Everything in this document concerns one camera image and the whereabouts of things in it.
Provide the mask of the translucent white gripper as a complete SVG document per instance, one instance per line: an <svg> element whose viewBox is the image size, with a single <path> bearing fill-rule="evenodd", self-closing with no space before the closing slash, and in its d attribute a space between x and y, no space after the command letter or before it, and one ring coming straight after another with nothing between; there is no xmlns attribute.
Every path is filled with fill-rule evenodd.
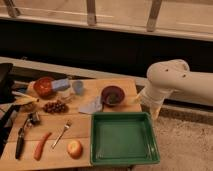
<svg viewBox="0 0 213 171"><path fill-rule="evenodd" d="M141 90L135 98L135 102L143 104L149 108L151 118L156 120L159 116L164 97L161 93L147 89Z"/></svg>

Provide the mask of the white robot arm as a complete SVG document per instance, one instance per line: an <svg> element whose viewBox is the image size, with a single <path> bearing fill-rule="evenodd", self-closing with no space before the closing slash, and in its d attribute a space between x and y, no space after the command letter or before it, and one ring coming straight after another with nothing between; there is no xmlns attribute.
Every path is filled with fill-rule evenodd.
<svg viewBox="0 0 213 171"><path fill-rule="evenodd" d="M193 72L182 59L152 64L147 70L147 84L134 101L149 108L156 120L166 98L174 91L181 91L213 103L213 73Z"/></svg>

